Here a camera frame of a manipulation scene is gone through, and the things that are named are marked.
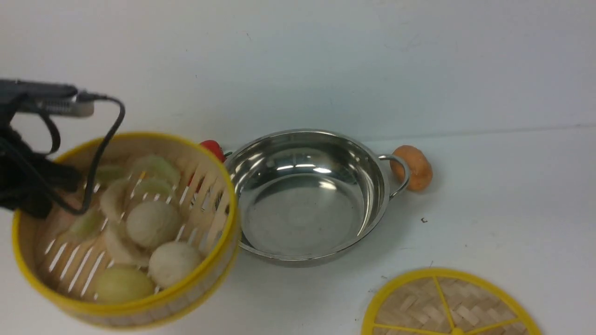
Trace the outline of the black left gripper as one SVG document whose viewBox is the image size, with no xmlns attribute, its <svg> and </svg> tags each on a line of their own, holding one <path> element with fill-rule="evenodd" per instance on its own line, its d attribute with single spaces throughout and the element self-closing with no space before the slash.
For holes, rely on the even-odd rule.
<svg viewBox="0 0 596 335">
<path fill-rule="evenodd" d="M 53 208 L 53 199 L 43 188 L 75 192 L 81 174 L 70 166 L 60 165 L 47 157 L 61 145 L 56 124 L 46 112 L 37 112 L 49 130 L 51 148 L 48 153 L 33 151 L 12 126 L 15 114 L 27 107 L 24 100 L 11 100 L 1 105 L 1 207 L 22 210 L 34 218 L 44 219 Z"/>
</svg>

